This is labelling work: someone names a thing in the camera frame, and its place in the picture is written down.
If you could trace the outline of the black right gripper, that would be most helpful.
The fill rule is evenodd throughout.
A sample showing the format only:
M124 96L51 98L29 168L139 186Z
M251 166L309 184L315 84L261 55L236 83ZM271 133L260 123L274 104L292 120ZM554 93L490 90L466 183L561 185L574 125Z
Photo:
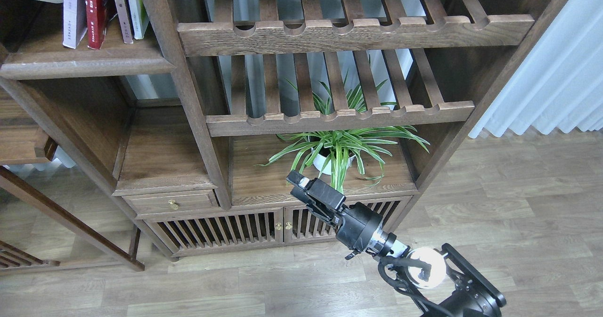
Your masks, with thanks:
M362 252L383 254L381 215L363 203L347 207L345 195L322 180L311 180L298 171L290 171L286 181L295 186L291 195L306 204L315 217L335 228L336 239L347 246L352 255Z

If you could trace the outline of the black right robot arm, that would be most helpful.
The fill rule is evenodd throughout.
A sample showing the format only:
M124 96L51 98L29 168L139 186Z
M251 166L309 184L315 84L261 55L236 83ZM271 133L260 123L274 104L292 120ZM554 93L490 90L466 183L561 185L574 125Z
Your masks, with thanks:
M297 171L287 177L291 194L310 213L336 230L336 238L351 253L368 253L378 263L383 280L408 296L425 317L499 317L507 301L450 244L441 250L411 249L383 230L382 218L363 203L347 206L345 195L320 179Z

